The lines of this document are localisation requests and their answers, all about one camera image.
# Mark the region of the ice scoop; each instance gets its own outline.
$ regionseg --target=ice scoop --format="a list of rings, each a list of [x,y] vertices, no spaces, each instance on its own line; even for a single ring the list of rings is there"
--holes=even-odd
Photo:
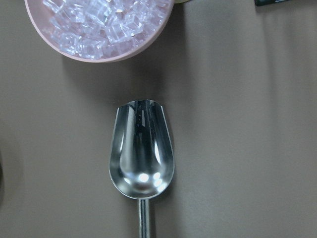
[[[174,157],[162,106],[137,100],[118,108],[109,172],[114,186],[137,199],[140,238],[150,238],[149,199],[161,194],[174,174]]]

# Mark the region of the metal scoop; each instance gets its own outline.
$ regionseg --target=metal scoop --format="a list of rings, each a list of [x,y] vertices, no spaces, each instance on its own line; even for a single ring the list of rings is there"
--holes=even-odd
[[[137,199],[140,238],[150,238],[149,199],[161,194],[174,174],[173,150],[163,108],[137,100],[118,108],[109,172],[114,186]]]

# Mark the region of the utensil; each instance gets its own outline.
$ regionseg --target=utensil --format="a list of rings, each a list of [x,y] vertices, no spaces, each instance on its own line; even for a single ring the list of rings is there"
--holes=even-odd
[[[162,106],[137,100],[118,108],[109,172],[114,186],[137,199],[140,238],[150,238],[149,199],[161,194],[174,174],[174,157]]]

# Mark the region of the stainless steel scoop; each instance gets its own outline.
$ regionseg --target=stainless steel scoop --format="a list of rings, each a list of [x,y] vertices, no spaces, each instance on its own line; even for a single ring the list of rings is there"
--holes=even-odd
[[[118,108],[109,172],[123,195],[138,200],[140,238],[150,238],[149,199],[162,193],[174,174],[173,150],[160,104],[138,100]]]

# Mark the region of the bowl of ice cubes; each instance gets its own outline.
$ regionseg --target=bowl of ice cubes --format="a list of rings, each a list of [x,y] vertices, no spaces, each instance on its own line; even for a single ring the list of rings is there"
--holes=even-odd
[[[113,62],[146,49],[160,34],[174,0],[25,0],[40,36],[85,62]]]

